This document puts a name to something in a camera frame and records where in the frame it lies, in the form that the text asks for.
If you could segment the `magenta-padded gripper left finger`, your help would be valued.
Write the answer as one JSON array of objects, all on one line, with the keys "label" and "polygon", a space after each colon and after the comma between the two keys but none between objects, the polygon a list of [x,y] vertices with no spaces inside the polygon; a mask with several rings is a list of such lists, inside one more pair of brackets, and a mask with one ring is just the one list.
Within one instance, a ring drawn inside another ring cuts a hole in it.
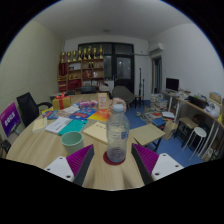
[{"label": "magenta-padded gripper left finger", "polygon": [[93,156],[94,146],[89,145],[68,157],[59,156],[45,171],[82,186]]}]

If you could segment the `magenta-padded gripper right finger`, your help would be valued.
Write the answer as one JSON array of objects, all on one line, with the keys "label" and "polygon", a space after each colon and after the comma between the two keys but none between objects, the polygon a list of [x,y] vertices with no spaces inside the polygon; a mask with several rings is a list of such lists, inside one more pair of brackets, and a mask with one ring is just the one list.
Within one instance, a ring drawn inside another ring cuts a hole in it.
[{"label": "magenta-padded gripper right finger", "polygon": [[131,153],[145,185],[183,169],[167,153],[157,154],[137,144],[132,144]]}]

